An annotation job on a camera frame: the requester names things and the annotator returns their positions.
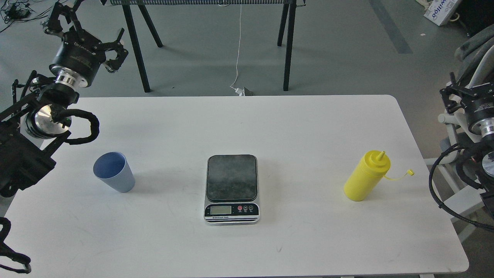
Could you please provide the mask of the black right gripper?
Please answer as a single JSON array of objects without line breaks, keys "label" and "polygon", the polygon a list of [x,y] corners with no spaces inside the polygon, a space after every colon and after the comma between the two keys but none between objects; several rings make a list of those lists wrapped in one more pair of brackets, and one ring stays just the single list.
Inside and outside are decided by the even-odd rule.
[{"label": "black right gripper", "polygon": [[461,86],[454,72],[450,72],[449,76],[450,84],[440,90],[446,112],[452,115],[463,109],[469,132],[481,136],[482,139],[493,139],[493,97],[481,97],[473,100],[473,89]]}]

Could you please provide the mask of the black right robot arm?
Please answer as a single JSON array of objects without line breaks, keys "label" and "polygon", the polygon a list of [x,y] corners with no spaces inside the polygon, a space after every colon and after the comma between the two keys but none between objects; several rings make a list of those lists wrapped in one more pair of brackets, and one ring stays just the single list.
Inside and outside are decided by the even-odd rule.
[{"label": "black right robot arm", "polygon": [[456,153],[455,170],[458,177],[468,186],[476,190],[482,189],[480,200],[493,214],[493,169],[489,166],[493,164],[493,84],[486,83],[473,88],[466,88],[459,85],[455,74],[450,73],[450,85],[440,90],[448,115],[462,109],[466,120],[465,131],[480,136],[479,141],[472,142],[467,146],[464,144],[451,144],[433,162],[428,178],[430,193],[438,207],[449,213],[450,216],[462,220],[477,228],[488,232],[493,231],[493,226],[480,223],[462,216],[448,207],[445,201],[441,201],[435,193],[432,185],[434,171],[440,165],[443,158]]}]

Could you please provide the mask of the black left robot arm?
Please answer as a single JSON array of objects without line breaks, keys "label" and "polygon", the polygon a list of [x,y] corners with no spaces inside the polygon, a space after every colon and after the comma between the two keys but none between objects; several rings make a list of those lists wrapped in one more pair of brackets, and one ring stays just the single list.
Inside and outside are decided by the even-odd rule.
[{"label": "black left robot arm", "polygon": [[79,88],[92,85],[101,66],[116,72],[128,51],[120,29],[115,41],[103,43],[84,30],[72,6],[55,2],[43,24],[44,33],[61,39],[49,70],[52,77],[32,71],[25,84],[12,83],[13,104],[1,113],[0,193],[13,197],[18,190],[37,184],[56,165],[52,159],[62,144],[95,141],[100,122],[94,114],[69,106],[79,100]]}]

